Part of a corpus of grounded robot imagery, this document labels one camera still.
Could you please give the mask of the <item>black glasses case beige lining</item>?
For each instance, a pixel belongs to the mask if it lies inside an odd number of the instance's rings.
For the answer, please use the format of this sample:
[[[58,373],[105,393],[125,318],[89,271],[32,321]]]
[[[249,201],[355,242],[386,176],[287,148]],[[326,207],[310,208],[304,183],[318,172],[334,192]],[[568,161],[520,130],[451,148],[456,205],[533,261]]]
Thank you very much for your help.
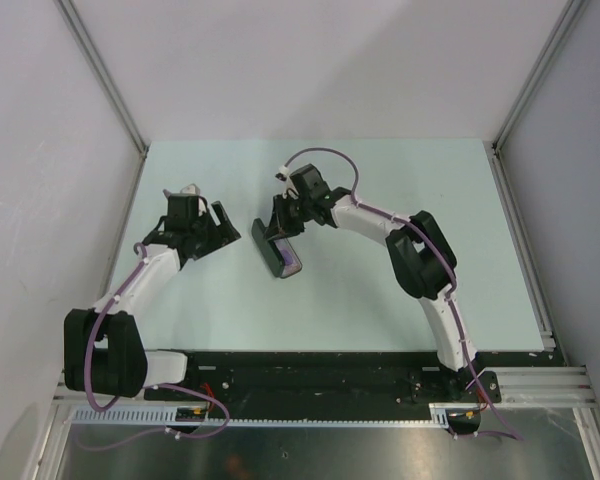
[[[275,241],[268,242],[264,239],[264,228],[265,225],[260,218],[254,219],[251,226],[252,239],[254,240],[254,243],[270,273],[277,279],[287,279],[280,277],[283,269],[283,260]]]

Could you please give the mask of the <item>pink frame purple sunglasses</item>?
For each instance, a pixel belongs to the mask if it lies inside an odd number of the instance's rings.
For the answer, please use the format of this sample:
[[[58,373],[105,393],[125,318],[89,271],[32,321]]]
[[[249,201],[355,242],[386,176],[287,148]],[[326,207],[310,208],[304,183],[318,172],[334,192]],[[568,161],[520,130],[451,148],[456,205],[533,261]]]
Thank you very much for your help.
[[[302,263],[289,240],[279,239],[275,241],[275,244],[283,260],[283,269],[280,277],[288,278],[298,273],[302,269]]]

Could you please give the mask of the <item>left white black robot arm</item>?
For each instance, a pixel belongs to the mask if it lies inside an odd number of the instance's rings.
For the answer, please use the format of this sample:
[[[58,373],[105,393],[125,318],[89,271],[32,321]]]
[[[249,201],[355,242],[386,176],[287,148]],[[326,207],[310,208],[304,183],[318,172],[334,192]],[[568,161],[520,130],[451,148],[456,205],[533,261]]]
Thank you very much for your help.
[[[200,374],[185,354],[148,350],[138,328],[140,315],[156,294],[189,261],[196,261],[240,239],[221,202],[208,202],[196,190],[167,193],[167,210],[136,243],[137,264],[122,283],[89,309],[73,309],[64,319],[64,379],[68,389],[86,394],[90,406],[104,412],[113,401],[133,398],[165,384],[177,398],[194,397]]]

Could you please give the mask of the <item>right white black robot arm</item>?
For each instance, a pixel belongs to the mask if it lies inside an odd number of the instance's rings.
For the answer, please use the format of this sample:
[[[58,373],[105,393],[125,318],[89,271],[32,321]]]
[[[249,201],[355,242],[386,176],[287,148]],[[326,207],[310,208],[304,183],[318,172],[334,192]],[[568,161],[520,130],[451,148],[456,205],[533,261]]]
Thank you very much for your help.
[[[308,164],[294,172],[283,166],[277,178],[285,189],[273,197],[268,223],[257,218],[252,237],[274,277],[299,272],[301,261],[289,239],[315,222],[354,232],[386,248],[396,281],[416,299],[428,320],[437,358],[446,372],[443,393],[464,401],[479,385],[474,347],[456,301],[457,259],[435,218],[420,211],[408,218],[358,200],[353,189],[332,189],[319,170]]]

